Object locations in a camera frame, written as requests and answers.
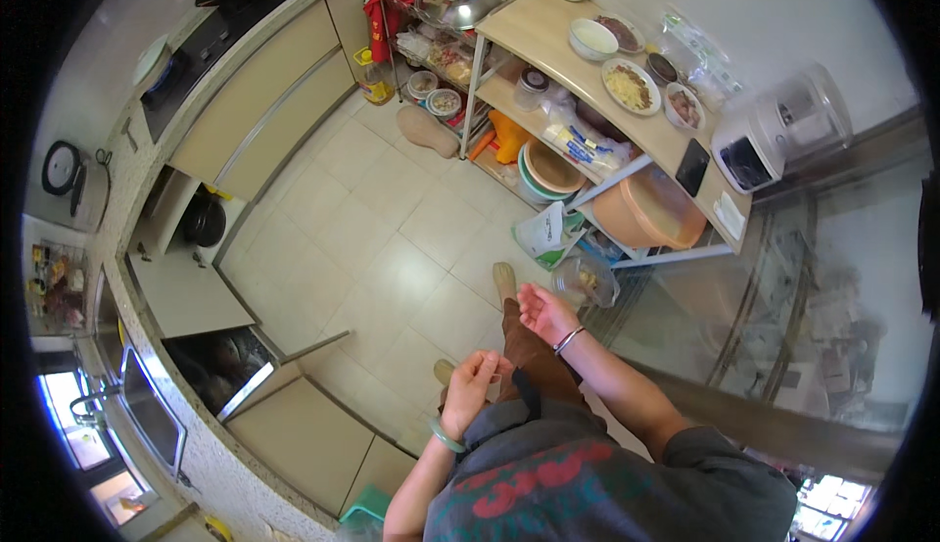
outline carrot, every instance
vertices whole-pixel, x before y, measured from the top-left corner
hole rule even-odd
[[[483,149],[496,138],[496,130],[490,130],[486,134],[483,134],[482,138],[479,139],[479,142],[476,143],[476,146],[473,147],[473,152],[470,153],[470,160],[476,160],[476,157],[479,157],[479,153],[483,152]]]

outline woman's hand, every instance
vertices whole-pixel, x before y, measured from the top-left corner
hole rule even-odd
[[[486,389],[500,377],[512,375],[512,363],[495,350],[477,350],[450,376],[447,401],[441,412],[441,428],[454,441],[464,437],[464,432],[476,419],[486,402]]]
[[[581,323],[568,301],[535,283],[523,283],[516,296],[523,326],[532,330],[549,346],[558,344]]]

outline window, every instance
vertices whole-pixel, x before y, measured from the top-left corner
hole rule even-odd
[[[152,504],[156,494],[137,471],[129,470],[111,436],[92,426],[78,425],[71,415],[70,403],[90,393],[78,370],[40,375],[39,383],[49,419],[69,452],[79,480],[111,525],[119,527]],[[99,402],[89,402],[83,411],[95,409],[100,409]]]
[[[858,515],[870,493],[869,486],[831,475],[818,482],[807,479],[797,493],[799,506],[793,526],[799,532],[835,542]]]

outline gray shirt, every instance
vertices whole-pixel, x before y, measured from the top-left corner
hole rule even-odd
[[[621,448],[604,420],[553,400],[487,407],[482,442],[431,502],[425,540],[783,540],[796,491],[712,427],[681,431],[662,464]]]

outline plate of shredded cheese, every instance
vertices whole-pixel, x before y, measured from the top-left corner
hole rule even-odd
[[[610,59],[601,66],[601,78],[610,96],[625,110],[639,115],[659,112],[663,98],[650,74],[626,59]]]

